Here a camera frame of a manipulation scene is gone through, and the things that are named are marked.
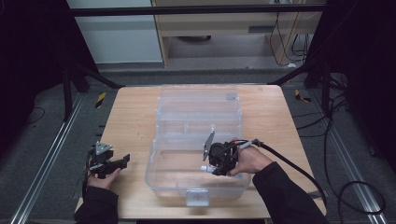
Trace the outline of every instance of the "person's left hand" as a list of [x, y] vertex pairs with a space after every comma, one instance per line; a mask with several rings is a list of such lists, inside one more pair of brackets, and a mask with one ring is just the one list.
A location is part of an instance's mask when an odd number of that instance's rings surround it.
[[120, 174], [121, 168], [118, 168], [113, 172], [113, 174], [109, 175], [105, 179], [99, 179], [94, 175], [90, 175], [88, 178], [87, 185], [100, 188], [100, 189], [110, 189], [111, 184], [114, 182], [114, 180], [117, 178], [117, 176]]

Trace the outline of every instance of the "black sleeve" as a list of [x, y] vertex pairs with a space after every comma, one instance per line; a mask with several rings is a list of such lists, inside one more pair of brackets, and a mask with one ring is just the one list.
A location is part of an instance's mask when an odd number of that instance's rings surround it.
[[88, 187], [84, 203], [75, 213], [77, 224], [114, 224], [119, 222], [119, 196], [107, 189]]
[[255, 174], [253, 184], [275, 224], [329, 223], [309, 195], [276, 162]]

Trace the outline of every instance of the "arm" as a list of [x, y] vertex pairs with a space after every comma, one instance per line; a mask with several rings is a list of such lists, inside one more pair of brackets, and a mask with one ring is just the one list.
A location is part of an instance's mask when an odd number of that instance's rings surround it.
[[255, 174], [253, 184], [275, 224], [328, 223], [309, 195], [276, 163], [255, 147], [238, 150], [239, 162], [230, 175]]
[[119, 196], [110, 190], [110, 186], [119, 173], [120, 169], [117, 169], [106, 179], [93, 175], [88, 178], [84, 203], [75, 213], [77, 224], [118, 223]]

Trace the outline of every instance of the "wall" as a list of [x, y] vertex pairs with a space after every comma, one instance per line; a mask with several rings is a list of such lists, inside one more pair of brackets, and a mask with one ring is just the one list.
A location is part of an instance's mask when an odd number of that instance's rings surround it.
[[[67, 0], [71, 8], [150, 7], [149, 0]], [[96, 63], [161, 63], [153, 16], [76, 18]]]

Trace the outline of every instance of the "wooden tabletop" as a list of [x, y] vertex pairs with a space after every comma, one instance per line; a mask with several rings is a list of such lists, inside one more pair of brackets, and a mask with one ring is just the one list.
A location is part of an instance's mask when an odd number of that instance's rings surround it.
[[[113, 160], [131, 154], [112, 190], [120, 195], [119, 217], [147, 218], [264, 218], [269, 217], [253, 186], [239, 199], [211, 199], [208, 207], [187, 207], [184, 198], [159, 198], [145, 182], [146, 165], [155, 137], [155, 110], [161, 87], [127, 87], [119, 90], [101, 142], [113, 145]], [[312, 175], [282, 90], [278, 86], [237, 85], [242, 110], [243, 136], [258, 138]], [[286, 163], [264, 152], [283, 167], [307, 192], [315, 186]], [[325, 213], [321, 199], [315, 200]]]

